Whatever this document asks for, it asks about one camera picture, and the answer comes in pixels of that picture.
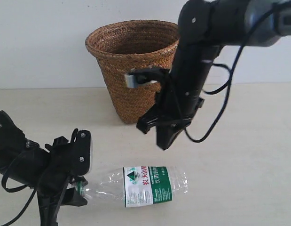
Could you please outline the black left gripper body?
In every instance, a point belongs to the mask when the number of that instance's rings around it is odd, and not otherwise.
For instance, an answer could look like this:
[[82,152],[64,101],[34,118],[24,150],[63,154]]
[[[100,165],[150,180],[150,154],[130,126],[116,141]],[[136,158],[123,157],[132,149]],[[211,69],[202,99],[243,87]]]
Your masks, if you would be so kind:
[[71,180],[73,146],[75,139],[61,136],[46,143],[44,148],[48,158],[40,176],[37,191],[38,202],[62,202]]

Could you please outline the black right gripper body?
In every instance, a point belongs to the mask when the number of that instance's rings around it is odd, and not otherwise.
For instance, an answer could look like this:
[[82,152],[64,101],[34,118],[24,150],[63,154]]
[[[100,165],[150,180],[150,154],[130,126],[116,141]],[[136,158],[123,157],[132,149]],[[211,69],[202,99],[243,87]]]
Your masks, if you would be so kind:
[[204,104],[204,99],[200,97],[202,79],[168,75],[161,85],[160,92],[155,96],[159,115],[170,125],[183,122],[185,127],[188,126]]

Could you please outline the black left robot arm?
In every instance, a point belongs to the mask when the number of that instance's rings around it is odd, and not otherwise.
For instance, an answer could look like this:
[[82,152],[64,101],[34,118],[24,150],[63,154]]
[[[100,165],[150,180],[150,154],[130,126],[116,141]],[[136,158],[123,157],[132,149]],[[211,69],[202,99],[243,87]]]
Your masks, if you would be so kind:
[[44,148],[28,139],[10,116],[0,110],[1,186],[8,193],[32,189],[19,214],[6,223],[15,223],[26,211],[34,196],[38,199],[40,224],[56,226],[61,206],[86,206],[83,187],[92,161],[92,137],[88,130],[74,129],[71,139],[54,139]]

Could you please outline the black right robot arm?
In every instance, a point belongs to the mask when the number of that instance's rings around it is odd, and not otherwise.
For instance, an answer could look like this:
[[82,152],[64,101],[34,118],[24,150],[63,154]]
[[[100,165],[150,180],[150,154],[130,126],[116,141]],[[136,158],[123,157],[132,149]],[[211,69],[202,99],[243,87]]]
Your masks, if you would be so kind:
[[138,83],[158,81],[154,105],[137,122],[155,127],[156,144],[168,149],[202,106],[208,73],[226,46],[270,47],[291,36],[291,0],[189,0],[178,19],[178,45],[170,69],[134,71]]

